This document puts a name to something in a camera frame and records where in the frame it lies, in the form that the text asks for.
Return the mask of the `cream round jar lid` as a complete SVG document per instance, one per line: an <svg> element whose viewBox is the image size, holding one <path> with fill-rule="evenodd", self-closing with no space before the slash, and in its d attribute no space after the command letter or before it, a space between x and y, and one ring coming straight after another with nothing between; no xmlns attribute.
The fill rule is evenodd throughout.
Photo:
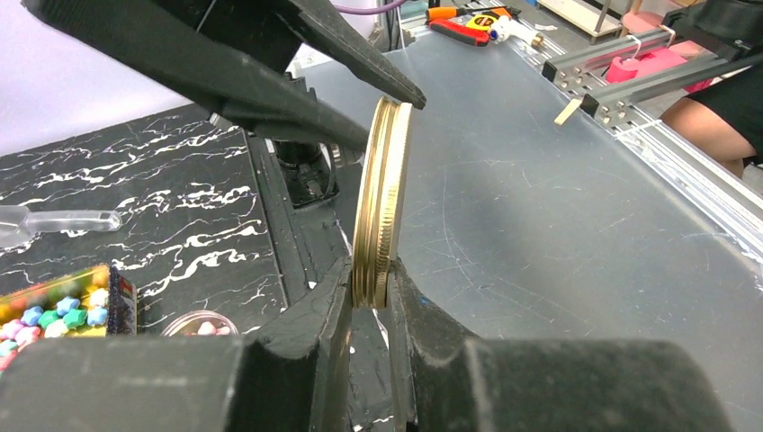
<svg viewBox="0 0 763 432"><path fill-rule="evenodd" d="M357 309L387 306L391 263L397 258L413 107L383 96L364 156L353 235L351 288Z"/></svg>

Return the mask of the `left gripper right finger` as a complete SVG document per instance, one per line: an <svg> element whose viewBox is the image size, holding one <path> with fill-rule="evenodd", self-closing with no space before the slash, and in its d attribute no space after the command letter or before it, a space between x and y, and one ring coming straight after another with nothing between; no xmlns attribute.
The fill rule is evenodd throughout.
<svg viewBox="0 0 763 432"><path fill-rule="evenodd" d="M388 305L398 431L732 429L703 370L674 343L480 337L401 262Z"/></svg>

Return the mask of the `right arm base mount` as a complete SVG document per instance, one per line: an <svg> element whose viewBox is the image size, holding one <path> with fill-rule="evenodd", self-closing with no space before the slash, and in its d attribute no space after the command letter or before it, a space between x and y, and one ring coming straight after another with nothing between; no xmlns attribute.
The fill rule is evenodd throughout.
<svg viewBox="0 0 763 432"><path fill-rule="evenodd" d="M338 194L336 163L324 144L274 140L273 145L294 208L322 203Z"/></svg>

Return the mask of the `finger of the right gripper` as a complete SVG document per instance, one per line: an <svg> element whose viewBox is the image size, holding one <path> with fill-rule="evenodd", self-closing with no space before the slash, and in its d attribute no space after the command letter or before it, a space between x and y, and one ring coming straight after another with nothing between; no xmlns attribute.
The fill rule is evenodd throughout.
<svg viewBox="0 0 763 432"><path fill-rule="evenodd" d="M25 1L23 6L49 27L261 138L366 148L366 128L151 1Z"/></svg>
<svg viewBox="0 0 763 432"><path fill-rule="evenodd" d="M423 91L358 33L329 1L285 0L280 18L313 49L347 67L357 78L422 110Z"/></svg>

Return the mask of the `tin of multicolour star candies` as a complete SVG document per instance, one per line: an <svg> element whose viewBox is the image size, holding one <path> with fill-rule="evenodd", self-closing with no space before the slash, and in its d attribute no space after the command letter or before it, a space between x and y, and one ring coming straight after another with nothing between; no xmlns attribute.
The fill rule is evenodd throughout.
<svg viewBox="0 0 763 432"><path fill-rule="evenodd" d="M1 369L46 338L134 335L137 292L114 266L97 265L1 297Z"/></svg>

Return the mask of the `translucent plastic scoop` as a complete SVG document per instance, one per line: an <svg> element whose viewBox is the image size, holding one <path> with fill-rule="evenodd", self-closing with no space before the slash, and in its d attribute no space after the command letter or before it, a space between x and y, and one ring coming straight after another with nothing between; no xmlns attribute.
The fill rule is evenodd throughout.
<svg viewBox="0 0 763 432"><path fill-rule="evenodd" d="M1 248L15 248L38 233L62 230L116 231L122 219L116 211L30 211L22 205L1 206Z"/></svg>

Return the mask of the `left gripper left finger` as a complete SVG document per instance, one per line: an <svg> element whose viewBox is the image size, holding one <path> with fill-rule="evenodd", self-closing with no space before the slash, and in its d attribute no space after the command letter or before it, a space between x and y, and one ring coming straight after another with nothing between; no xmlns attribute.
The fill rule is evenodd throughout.
<svg viewBox="0 0 763 432"><path fill-rule="evenodd" d="M67 337L1 378L4 431L344 431L350 263L238 336Z"/></svg>

